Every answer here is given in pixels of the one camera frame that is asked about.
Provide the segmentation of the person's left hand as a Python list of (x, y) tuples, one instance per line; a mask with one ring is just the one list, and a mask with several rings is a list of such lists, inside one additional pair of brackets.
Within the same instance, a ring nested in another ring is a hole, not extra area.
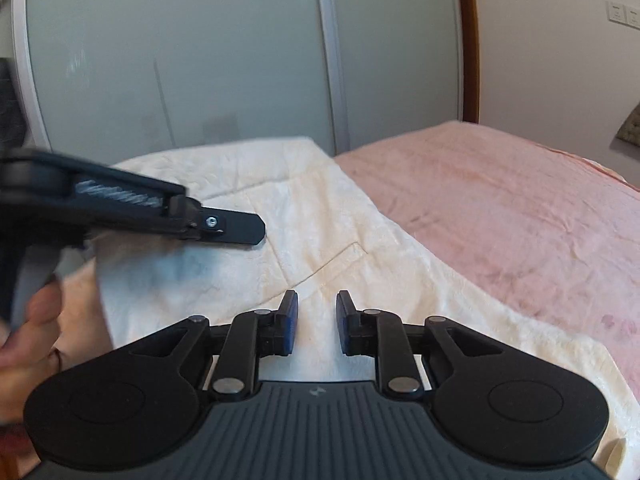
[(112, 349), (92, 276), (43, 286), (29, 301), (25, 323), (1, 347), (2, 425), (22, 420), (28, 396), (46, 379)]

